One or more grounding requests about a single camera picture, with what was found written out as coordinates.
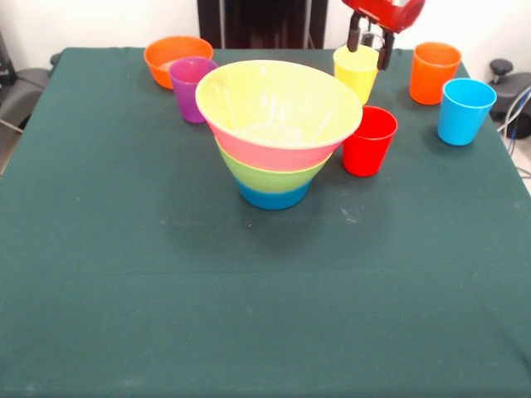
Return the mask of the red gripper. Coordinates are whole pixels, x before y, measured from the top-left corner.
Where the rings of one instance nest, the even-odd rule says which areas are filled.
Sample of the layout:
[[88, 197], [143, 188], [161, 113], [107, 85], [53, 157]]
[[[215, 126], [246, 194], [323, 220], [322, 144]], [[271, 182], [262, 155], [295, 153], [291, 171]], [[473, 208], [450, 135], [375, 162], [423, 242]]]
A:
[[379, 36], [382, 46], [378, 51], [378, 69], [386, 70], [392, 56], [395, 33], [400, 33], [413, 25], [425, 2], [425, 0], [343, 0], [343, 3], [353, 10], [348, 30], [348, 50], [355, 52], [358, 49], [361, 35], [360, 20], [367, 18], [386, 31]]

